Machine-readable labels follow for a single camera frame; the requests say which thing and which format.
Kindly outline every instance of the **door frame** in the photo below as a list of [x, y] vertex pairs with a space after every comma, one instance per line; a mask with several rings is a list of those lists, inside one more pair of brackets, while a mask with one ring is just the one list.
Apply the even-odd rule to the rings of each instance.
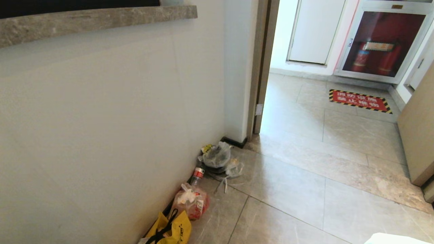
[[258, 5], [247, 118], [247, 139], [249, 141], [253, 134], [259, 134], [261, 130], [262, 109], [260, 106], [257, 108], [256, 105], [263, 105], [265, 101], [279, 3], [280, 0], [260, 0]]
[[[414, 57], [416, 59], [416, 62], [414, 63], [413, 66], [410, 66], [411, 67], [410, 74], [407, 76], [407, 78], [404, 81], [404, 86], [410, 87], [411, 90], [415, 90], [415, 88], [411, 86], [411, 82], [414, 79], [418, 79], [419, 81], [421, 81], [425, 73], [427, 72], [430, 63], [434, 61], [434, 30], [433, 29], [434, 29], [434, 23], [431, 24], [427, 33], [428, 35], [429, 32], [431, 32], [431, 35], [428, 37], [428, 40], [425, 43], [425, 45], [421, 47], [422, 49], [420, 51], [418, 50], [419, 55]], [[421, 72], [421, 70], [419, 69], [422, 64], [424, 64], [424, 66], [427, 65], [427, 67], [425, 67], [423, 72]]]

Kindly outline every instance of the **gray stone shelf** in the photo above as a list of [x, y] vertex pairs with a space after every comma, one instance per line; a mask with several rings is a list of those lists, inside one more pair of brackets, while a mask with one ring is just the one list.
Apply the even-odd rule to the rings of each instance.
[[73, 33], [196, 19], [188, 6], [133, 7], [46, 13], [0, 20], [0, 48]]

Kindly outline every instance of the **glass cabinet door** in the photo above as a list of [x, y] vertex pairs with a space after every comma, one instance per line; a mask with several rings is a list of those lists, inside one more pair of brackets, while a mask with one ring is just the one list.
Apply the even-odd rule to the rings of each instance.
[[433, 0], [361, 0], [334, 75], [398, 84], [433, 19]]
[[364, 12], [343, 70], [395, 77], [424, 19], [419, 14]]

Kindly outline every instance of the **white object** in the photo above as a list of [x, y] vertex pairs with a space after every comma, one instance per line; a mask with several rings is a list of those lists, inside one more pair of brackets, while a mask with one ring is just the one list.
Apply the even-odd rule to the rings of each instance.
[[186, 185], [181, 184], [182, 189], [185, 191], [177, 200], [177, 204], [186, 204], [187, 201], [192, 203], [196, 199], [196, 193], [193, 192], [193, 190], [188, 188]]
[[384, 233], [373, 234], [365, 244], [429, 244], [407, 236], [391, 235]]
[[264, 104], [256, 104], [255, 115], [262, 115], [263, 111], [264, 111]]
[[149, 238], [142, 238], [138, 241], [137, 244], [146, 244], [146, 242], [148, 242]]
[[300, 0], [288, 60], [325, 64], [345, 0]]

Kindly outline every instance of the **trash pile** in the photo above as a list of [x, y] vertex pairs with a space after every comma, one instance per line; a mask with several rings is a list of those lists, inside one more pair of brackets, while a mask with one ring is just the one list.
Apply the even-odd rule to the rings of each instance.
[[230, 157], [231, 146], [226, 142], [219, 142], [218, 145], [207, 145], [202, 147], [202, 156], [198, 159], [205, 165], [207, 173], [220, 181], [218, 188], [225, 184], [224, 193], [227, 191], [227, 180], [239, 177], [243, 171], [244, 164], [236, 158]]
[[175, 195], [169, 219], [163, 213], [138, 244], [186, 244], [191, 234], [191, 222], [200, 219], [210, 205], [208, 193], [199, 187], [205, 171], [214, 179], [221, 181], [216, 188], [227, 180], [241, 175], [244, 164], [230, 156], [231, 146], [225, 142], [218, 145], [204, 146], [202, 155], [198, 157], [200, 164], [194, 169], [190, 183], [181, 184], [181, 190]]

